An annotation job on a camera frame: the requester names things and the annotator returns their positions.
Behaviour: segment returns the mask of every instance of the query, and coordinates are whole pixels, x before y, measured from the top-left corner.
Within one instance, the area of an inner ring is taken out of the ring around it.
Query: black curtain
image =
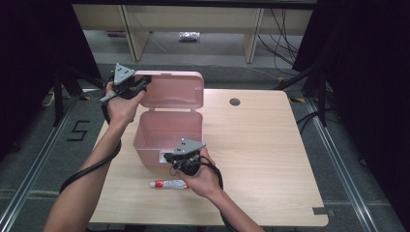
[[[342,123],[410,231],[410,3],[356,1],[354,7],[345,41],[334,51],[337,59],[329,61],[327,81]],[[326,38],[320,35],[338,16],[323,11],[312,16],[296,70],[317,58]]]
[[[41,108],[58,70],[101,76],[68,1],[5,1],[0,32],[1,161]]]

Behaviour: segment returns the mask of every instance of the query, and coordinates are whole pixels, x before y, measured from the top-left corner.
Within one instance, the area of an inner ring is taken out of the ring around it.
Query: finger
[[[145,97],[145,91],[139,91],[139,93],[132,98],[132,101],[135,103],[140,103],[141,100]]]
[[[215,165],[214,160],[211,158],[211,156],[209,156],[209,153],[208,153],[208,149],[207,149],[207,148],[202,148],[201,151],[199,152],[199,155],[201,155],[202,157],[207,158],[207,159],[211,162],[211,164]]]
[[[185,174],[184,172],[180,170],[177,170],[177,175],[181,180],[185,181],[185,183],[187,182],[187,178],[188,178],[187,174]]]
[[[106,94],[106,95],[109,95],[111,92],[114,92],[112,86],[113,86],[112,81],[109,81],[109,82],[106,84],[106,87],[105,87],[105,94]]]

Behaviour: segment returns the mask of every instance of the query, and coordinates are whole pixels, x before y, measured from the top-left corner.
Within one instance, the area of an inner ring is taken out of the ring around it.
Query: metal rail
[[[21,208],[23,207],[27,197],[30,194],[31,188],[34,186],[38,177],[40,176],[40,173],[43,170],[43,167],[49,155],[51,154],[51,151],[54,148],[54,145],[58,137],[60,136],[60,133],[65,126],[73,107],[77,102],[78,97],[70,98],[68,105],[66,106],[66,114],[64,115],[62,120],[60,120],[60,123],[51,130],[50,135],[45,141],[45,144],[43,145],[33,164],[31,165],[30,170],[27,172],[23,182],[15,192],[12,201],[9,203],[9,206],[1,215],[0,228],[2,232],[8,232],[12,229],[12,226],[15,223],[15,220]]]
[[[307,99],[307,108],[311,112],[317,111],[316,105],[314,104],[313,100]],[[313,118],[314,125],[317,128],[317,131],[322,138],[323,143],[325,144],[326,150],[328,151],[329,157],[332,160],[332,163],[335,166],[336,172],[340,181],[344,187],[344,191],[346,192],[347,196],[349,197],[350,202],[352,203],[352,207],[356,212],[356,215],[361,223],[364,231],[368,232],[376,232],[379,231],[377,229],[376,224],[374,223],[374,219],[368,209],[366,202],[364,201],[363,197],[359,193],[359,190],[356,187],[352,177],[350,176],[349,171],[347,170],[346,165],[343,162],[343,158],[341,157],[340,153],[337,150],[337,147],[331,138],[329,131],[327,128],[322,126],[322,123],[317,117]]]

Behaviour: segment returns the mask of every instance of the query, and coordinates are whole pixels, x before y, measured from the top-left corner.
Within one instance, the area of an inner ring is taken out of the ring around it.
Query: black circle
[[[241,104],[241,101],[239,101],[239,99],[231,99],[229,100],[229,103],[233,106],[238,106],[239,104]]]

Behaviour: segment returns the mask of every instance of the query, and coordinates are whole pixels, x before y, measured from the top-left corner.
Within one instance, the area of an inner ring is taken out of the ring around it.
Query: hand
[[[112,94],[112,82],[108,82],[105,90],[106,95]],[[139,103],[145,96],[145,91],[141,91],[137,96],[130,100],[125,100],[120,97],[116,97],[108,101],[108,115],[111,122],[128,124],[132,122],[135,117],[136,109]]]
[[[202,148],[200,156],[208,158],[208,160],[215,165],[215,162],[211,159],[206,148]],[[202,162],[208,162],[206,159],[201,158]],[[209,167],[201,165],[198,172],[194,176],[189,176],[182,171],[177,172],[179,178],[190,187],[199,196],[210,198],[214,194],[218,193],[222,189],[218,184],[217,175]]]

